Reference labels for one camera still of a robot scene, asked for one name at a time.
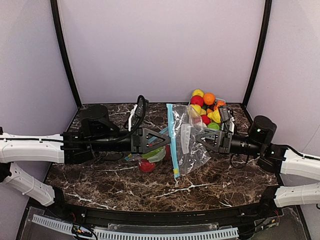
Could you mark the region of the green pear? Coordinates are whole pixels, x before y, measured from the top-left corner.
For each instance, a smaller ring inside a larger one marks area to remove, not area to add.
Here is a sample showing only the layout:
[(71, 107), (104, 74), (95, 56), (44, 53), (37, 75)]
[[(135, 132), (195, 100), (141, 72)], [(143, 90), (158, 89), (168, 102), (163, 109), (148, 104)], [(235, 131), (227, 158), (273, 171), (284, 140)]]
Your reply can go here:
[(150, 151), (148, 153), (142, 154), (141, 157), (148, 160), (150, 163), (157, 163), (163, 160), (166, 154), (166, 147), (160, 147), (156, 150)]

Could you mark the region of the red wrinkled fruit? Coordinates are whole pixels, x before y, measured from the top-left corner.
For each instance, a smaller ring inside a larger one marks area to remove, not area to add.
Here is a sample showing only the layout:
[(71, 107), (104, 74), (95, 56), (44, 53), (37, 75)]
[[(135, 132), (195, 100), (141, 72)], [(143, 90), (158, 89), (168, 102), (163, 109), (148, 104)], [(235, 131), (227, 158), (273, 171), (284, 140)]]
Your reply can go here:
[(150, 173), (152, 172), (155, 168), (156, 168), (156, 164), (153, 162), (149, 162), (146, 159), (142, 159), (139, 163), (138, 163), (138, 168), (141, 172), (143, 173)]

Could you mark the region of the clear zip bag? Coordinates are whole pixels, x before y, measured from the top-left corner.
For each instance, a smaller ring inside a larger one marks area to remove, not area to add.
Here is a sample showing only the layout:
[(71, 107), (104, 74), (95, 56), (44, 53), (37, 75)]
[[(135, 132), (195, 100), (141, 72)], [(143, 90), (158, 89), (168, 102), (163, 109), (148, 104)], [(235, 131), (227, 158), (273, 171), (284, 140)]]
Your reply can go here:
[(168, 103), (166, 108), (173, 176), (177, 179), (205, 165), (211, 156), (196, 140), (197, 135), (205, 132), (197, 111), (191, 105), (173, 103)]
[(170, 142), (162, 145), (169, 137), (168, 127), (163, 128), (157, 135), (154, 133), (148, 133), (146, 135), (146, 148), (147, 153), (130, 153), (124, 160), (127, 162), (137, 162), (138, 169), (143, 173), (153, 172), (158, 168), (164, 161), (171, 158), (171, 146)]

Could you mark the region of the red tomato with stem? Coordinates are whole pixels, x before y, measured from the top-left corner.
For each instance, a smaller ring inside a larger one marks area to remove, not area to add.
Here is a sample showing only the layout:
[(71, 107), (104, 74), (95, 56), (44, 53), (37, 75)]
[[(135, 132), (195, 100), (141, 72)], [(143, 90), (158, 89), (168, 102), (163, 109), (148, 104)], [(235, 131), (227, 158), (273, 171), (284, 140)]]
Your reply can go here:
[(163, 161), (169, 161), (171, 160), (171, 147), (170, 145), (165, 146), (165, 156), (163, 158)]

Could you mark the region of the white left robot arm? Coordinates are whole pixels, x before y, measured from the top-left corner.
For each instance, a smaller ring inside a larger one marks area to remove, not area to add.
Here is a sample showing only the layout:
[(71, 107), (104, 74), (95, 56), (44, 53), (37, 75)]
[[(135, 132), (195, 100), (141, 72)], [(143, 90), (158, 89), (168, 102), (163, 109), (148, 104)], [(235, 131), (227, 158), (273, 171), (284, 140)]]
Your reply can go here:
[(147, 154), (171, 142), (169, 136), (141, 127), (146, 108), (135, 106), (131, 117), (138, 121), (120, 130), (104, 105), (93, 105), (80, 114), (77, 132), (45, 136), (21, 136), (0, 133), (0, 181), (41, 205), (62, 204), (62, 190), (40, 182), (18, 166), (18, 162), (81, 164), (94, 158), (95, 152), (131, 152)]

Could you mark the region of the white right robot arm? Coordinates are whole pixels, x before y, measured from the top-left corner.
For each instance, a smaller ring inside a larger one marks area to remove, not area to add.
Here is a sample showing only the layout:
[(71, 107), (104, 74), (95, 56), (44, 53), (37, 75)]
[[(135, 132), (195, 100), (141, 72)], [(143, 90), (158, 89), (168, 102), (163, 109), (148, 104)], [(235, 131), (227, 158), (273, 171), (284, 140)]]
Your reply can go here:
[(199, 134), (196, 141), (220, 154), (256, 157), (258, 166), (275, 175), (295, 175), (315, 180), (313, 184), (299, 186), (272, 185), (265, 189), (259, 201), (258, 212), (292, 205), (320, 204), (320, 158), (306, 155), (285, 144), (273, 144), (277, 126), (269, 118), (258, 115), (246, 136), (229, 130), (211, 130)]

